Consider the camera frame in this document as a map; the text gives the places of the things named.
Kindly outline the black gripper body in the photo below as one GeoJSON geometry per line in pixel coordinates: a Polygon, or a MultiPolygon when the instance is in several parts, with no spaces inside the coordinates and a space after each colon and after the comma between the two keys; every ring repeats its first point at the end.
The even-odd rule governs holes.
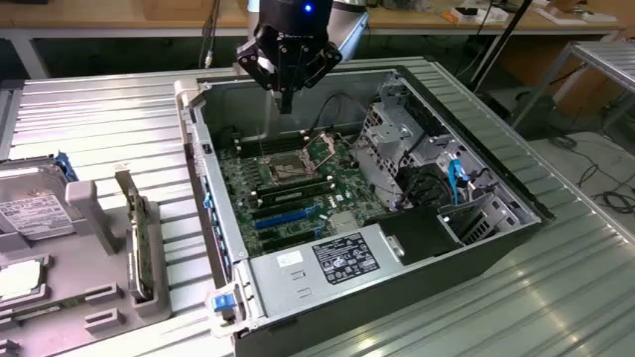
{"type": "Polygon", "coordinates": [[[259,1],[255,41],[263,51],[274,51],[279,41],[291,39],[321,51],[329,44],[327,25],[331,1],[259,1]]]}

